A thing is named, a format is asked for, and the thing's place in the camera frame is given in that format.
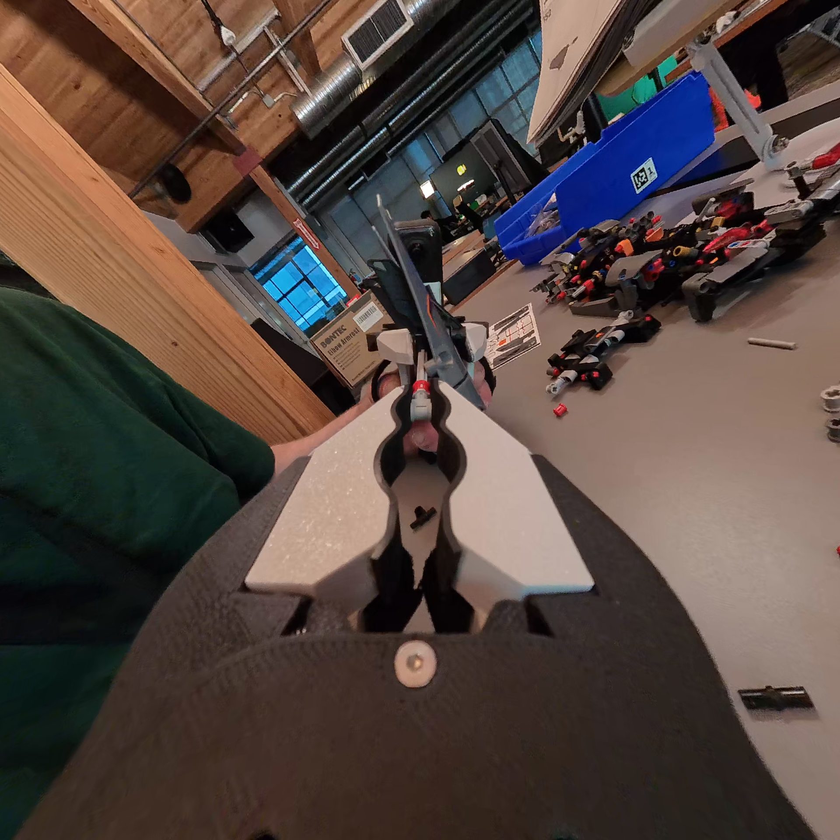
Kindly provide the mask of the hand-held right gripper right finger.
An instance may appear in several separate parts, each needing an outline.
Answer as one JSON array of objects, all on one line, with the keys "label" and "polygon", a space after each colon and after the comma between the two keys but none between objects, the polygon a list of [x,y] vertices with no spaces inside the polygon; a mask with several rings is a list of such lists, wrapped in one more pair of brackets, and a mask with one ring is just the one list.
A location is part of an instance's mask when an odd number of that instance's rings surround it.
[{"label": "hand-held right gripper right finger", "polygon": [[594,591],[532,453],[446,383],[433,386],[448,481],[423,596],[438,634],[469,634],[503,602]]}]

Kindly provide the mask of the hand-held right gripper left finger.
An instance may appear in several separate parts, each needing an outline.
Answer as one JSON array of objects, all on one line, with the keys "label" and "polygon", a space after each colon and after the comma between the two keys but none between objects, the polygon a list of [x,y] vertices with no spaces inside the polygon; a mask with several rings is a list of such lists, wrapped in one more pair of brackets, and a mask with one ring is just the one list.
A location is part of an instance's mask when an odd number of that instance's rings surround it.
[{"label": "hand-held right gripper left finger", "polygon": [[404,630],[422,600],[393,492],[411,401],[410,386],[391,391],[286,470],[291,489],[246,590],[327,602],[368,632]]}]

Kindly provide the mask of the grey black lego subassembly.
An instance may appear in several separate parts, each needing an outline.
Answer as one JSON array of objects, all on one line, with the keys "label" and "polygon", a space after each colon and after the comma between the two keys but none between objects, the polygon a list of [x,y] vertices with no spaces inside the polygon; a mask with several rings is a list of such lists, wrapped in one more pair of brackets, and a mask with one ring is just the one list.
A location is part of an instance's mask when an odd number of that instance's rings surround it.
[{"label": "grey black lego subassembly", "polygon": [[386,257],[374,268],[377,298],[391,307],[397,329],[413,334],[416,355],[427,354],[428,381],[449,385],[474,407],[484,411],[471,379],[470,366],[459,356],[459,323],[438,303],[429,283],[443,279],[443,247],[437,224],[428,219],[396,221],[381,194],[377,210],[385,232],[381,245]]}]

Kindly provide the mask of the metal axle with red bush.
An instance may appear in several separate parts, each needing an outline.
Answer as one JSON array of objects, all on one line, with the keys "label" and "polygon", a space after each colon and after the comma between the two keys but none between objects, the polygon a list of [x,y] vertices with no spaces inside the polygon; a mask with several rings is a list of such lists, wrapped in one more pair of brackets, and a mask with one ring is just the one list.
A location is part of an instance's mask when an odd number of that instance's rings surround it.
[{"label": "metal axle with red bush", "polygon": [[410,417],[413,424],[429,423],[432,420],[433,402],[431,386],[427,379],[426,361],[426,352],[424,350],[418,351],[410,407]]}]

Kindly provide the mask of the lego sticker sheet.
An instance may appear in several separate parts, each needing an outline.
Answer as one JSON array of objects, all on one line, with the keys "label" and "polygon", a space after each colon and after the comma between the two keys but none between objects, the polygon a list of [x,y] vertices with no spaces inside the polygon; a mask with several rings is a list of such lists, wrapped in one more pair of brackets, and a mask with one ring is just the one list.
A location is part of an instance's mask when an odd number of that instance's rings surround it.
[{"label": "lego sticker sheet", "polygon": [[540,345],[538,324],[529,303],[489,327],[486,360],[497,371]]}]

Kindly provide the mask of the partly built lego car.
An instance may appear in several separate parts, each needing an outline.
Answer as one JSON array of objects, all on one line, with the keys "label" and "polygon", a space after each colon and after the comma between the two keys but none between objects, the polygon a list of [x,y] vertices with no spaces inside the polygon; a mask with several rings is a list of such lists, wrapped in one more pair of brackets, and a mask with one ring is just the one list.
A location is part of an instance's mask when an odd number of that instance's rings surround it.
[{"label": "partly built lego car", "polygon": [[760,206],[752,178],[698,196],[687,220],[665,227],[653,213],[626,224],[607,220],[580,229],[541,260],[549,271],[531,293],[576,314],[608,316],[683,302],[695,322],[712,319],[732,287],[803,257],[826,236],[838,213],[836,143],[784,168],[795,194]]}]

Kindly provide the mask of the person's left hand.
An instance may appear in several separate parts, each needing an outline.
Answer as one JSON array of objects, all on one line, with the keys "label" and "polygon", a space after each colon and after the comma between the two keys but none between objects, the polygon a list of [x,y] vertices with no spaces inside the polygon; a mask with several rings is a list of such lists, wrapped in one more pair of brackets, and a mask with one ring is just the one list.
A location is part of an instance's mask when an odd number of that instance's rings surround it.
[{"label": "person's left hand", "polygon": [[[471,379],[483,403],[484,410],[490,407],[497,378],[486,359],[471,366]],[[369,383],[366,383],[358,403],[362,413],[387,393],[402,389],[401,378],[396,363],[381,362],[374,370]],[[414,457],[420,452],[435,454],[438,449],[438,431],[431,422],[415,422],[403,438],[403,447],[407,457]]]}]

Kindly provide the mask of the black flat screen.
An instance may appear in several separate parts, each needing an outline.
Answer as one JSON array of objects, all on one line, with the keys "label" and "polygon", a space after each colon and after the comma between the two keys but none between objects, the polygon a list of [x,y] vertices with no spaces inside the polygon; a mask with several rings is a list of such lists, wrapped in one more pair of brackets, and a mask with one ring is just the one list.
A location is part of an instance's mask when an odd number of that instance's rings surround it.
[{"label": "black flat screen", "polygon": [[497,271],[484,248],[465,250],[443,266],[442,290],[446,302],[457,306],[481,287]]}]

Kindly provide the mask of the blue plastic bin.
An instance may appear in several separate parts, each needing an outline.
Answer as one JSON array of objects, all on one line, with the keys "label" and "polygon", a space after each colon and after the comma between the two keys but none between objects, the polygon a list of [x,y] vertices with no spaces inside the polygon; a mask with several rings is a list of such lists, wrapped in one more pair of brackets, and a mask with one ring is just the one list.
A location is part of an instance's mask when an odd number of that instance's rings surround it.
[{"label": "blue plastic bin", "polygon": [[[715,139],[705,78],[691,71],[644,105],[609,125],[496,221],[508,259],[528,266],[580,228],[620,220]],[[526,231],[538,209],[555,197],[561,224],[538,236]]]}]

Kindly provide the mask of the white ceiling vent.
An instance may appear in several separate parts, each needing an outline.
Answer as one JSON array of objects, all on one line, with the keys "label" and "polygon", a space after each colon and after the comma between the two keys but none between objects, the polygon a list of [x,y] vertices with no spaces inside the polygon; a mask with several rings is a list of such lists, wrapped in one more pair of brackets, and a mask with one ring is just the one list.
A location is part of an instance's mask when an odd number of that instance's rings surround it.
[{"label": "white ceiling vent", "polygon": [[402,1],[380,1],[343,35],[343,49],[360,70],[367,70],[414,27]]}]

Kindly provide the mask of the white printed sheet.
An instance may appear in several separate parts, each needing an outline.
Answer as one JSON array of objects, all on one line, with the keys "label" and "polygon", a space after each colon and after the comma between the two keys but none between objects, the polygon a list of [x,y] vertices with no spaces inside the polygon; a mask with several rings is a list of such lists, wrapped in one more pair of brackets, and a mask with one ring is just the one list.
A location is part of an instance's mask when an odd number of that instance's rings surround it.
[{"label": "white printed sheet", "polygon": [[621,1],[539,2],[542,59],[529,143],[537,144],[539,136],[560,116],[575,82],[623,5]]}]

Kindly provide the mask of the person's green shirt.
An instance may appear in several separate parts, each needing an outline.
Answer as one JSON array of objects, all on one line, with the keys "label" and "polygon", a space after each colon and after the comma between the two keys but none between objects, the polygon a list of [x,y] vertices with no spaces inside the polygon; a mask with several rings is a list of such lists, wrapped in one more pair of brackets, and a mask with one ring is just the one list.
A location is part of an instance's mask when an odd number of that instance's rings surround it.
[{"label": "person's green shirt", "polygon": [[86,737],[165,588],[275,469],[119,336],[2,287],[2,838]]}]

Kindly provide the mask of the black dome ceiling fixture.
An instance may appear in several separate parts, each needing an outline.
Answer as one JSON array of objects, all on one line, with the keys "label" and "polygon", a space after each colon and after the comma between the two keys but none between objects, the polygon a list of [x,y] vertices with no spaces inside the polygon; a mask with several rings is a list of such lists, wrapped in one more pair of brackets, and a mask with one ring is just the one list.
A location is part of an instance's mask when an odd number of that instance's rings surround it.
[{"label": "black dome ceiling fixture", "polygon": [[189,203],[193,190],[184,173],[172,162],[162,165],[157,173],[157,182],[164,194],[175,204]]}]

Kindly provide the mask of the wooden beam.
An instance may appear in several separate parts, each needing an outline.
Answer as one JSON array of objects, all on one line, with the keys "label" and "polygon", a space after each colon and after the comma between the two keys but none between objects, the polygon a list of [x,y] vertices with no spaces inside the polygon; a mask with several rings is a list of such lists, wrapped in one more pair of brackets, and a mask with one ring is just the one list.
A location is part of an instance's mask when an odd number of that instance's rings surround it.
[{"label": "wooden beam", "polygon": [[1,245],[41,286],[273,444],[330,410],[1,68]]}]

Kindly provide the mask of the silver air duct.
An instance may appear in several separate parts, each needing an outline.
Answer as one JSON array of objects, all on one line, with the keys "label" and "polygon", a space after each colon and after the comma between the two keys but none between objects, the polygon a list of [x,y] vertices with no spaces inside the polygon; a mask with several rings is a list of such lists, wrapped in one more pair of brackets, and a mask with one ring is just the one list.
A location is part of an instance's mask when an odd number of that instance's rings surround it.
[{"label": "silver air duct", "polygon": [[453,8],[457,1],[402,1],[414,27],[379,58],[360,70],[343,49],[339,57],[310,85],[309,93],[291,105],[304,134],[312,139],[357,99],[374,81],[414,47]]}]

